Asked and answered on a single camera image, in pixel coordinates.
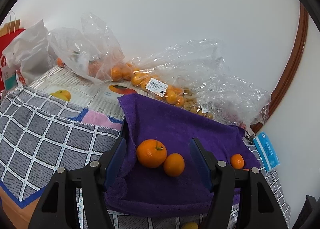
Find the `oval orange kumquat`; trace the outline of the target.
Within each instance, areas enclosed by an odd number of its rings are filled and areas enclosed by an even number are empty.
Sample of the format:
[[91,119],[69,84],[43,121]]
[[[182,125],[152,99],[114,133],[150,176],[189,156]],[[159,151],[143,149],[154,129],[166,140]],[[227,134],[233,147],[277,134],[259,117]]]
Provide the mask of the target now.
[[163,163],[163,169],[168,176],[180,176],[184,169],[184,158],[178,153],[170,154]]

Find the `orange tangerine with stem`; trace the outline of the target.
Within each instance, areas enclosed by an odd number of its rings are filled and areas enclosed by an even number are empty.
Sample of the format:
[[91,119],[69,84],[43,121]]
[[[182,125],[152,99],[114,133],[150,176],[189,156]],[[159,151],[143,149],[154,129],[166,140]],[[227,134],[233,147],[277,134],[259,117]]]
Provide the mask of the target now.
[[144,167],[157,168],[166,160],[167,149],[160,141],[148,139],[139,144],[136,155],[138,161]]

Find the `clear bag of oranges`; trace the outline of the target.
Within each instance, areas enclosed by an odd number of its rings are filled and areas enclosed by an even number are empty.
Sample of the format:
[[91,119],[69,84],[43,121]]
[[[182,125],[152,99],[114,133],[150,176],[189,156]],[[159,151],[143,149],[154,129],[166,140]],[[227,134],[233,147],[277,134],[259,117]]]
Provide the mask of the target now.
[[85,13],[81,26],[82,31],[56,28],[48,32],[49,45],[65,67],[96,85],[129,80],[132,70],[107,24],[97,15]]

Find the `bumpy orange tangerine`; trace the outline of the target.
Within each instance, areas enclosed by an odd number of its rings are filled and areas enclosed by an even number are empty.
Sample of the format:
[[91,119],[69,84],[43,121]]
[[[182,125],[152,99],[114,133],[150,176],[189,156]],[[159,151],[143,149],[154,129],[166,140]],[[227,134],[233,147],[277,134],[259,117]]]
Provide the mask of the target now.
[[245,165],[245,161],[241,154],[234,154],[230,158],[231,166],[234,169],[243,169]]

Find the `fruit printed carton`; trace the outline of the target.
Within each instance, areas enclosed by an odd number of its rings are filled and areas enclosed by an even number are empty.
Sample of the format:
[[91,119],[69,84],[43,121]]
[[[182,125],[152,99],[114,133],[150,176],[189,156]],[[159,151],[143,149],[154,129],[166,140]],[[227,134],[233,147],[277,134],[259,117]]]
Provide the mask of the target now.
[[139,93],[151,97],[147,92],[131,85],[129,81],[95,85],[91,81],[60,67],[48,70],[29,86],[48,94],[59,90],[69,91],[71,103],[103,113],[117,120],[123,120],[124,118],[124,112],[118,101],[118,98],[123,96],[124,92]]

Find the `white plastic bag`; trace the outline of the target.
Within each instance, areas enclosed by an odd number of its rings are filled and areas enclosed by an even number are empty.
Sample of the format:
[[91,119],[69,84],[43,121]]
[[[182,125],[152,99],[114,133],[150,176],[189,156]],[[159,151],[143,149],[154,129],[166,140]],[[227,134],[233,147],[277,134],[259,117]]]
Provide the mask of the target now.
[[3,55],[7,65],[20,72],[26,85],[55,67],[57,59],[42,20],[17,35],[3,50]]

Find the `purple towel covered tray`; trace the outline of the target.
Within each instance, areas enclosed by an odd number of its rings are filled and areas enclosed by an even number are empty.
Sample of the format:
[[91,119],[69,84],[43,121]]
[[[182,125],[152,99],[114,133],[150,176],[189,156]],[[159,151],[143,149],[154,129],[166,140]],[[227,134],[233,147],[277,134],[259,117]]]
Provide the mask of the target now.
[[141,217],[179,217],[208,211],[212,194],[202,184],[189,144],[199,139],[218,160],[240,154],[245,168],[259,167],[245,146],[244,130],[139,94],[121,96],[128,126],[127,151],[105,201]]

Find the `clear bag red fruits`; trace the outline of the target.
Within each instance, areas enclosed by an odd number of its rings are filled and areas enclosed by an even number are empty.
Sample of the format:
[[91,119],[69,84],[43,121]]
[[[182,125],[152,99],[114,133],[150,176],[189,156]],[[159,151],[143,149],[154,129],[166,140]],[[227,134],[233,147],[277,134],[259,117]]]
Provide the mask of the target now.
[[248,128],[264,123],[271,95],[237,76],[215,74],[197,89],[200,104],[206,104],[213,119],[226,125]]

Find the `clear bag of kumquats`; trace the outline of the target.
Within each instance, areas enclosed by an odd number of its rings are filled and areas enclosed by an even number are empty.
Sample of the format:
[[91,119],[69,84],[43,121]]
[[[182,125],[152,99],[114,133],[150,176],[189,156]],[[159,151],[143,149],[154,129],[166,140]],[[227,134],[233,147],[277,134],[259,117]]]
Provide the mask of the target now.
[[219,39],[189,40],[150,56],[134,57],[128,65],[149,97],[188,112],[214,118],[207,100],[200,98],[205,83],[225,69]]

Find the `blue tissue pack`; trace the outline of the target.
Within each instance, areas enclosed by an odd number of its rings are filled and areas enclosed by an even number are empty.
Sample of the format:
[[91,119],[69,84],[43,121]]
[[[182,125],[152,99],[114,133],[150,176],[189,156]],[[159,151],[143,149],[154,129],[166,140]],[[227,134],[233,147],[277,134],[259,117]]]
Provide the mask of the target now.
[[276,151],[266,133],[259,133],[253,137],[252,141],[262,159],[266,172],[270,172],[280,165]]

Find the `brown wooden door frame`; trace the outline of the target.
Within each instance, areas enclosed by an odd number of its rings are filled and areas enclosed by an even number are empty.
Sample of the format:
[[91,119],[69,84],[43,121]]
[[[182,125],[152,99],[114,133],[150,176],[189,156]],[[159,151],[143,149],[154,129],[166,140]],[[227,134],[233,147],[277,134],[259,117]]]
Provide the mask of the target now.
[[298,70],[300,61],[303,56],[306,38],[308,34],[308,26],[309,26],[309,13],[305,9],[304,5],[300,3],[299,20],[298,20],[298,27],[297,27],[295,41],[291,50],[290,57],[284,68],[284,71],[281,74],[281,77],[277,83],[276,88],[271,94],[271,102],[269,103],[269,106],[268,106],[267,120],[272,116],[272,114],[275,112],[277,107],[280,105],[282,99],[284,98],[286,92],[288,91],[295,77],[295,74]]

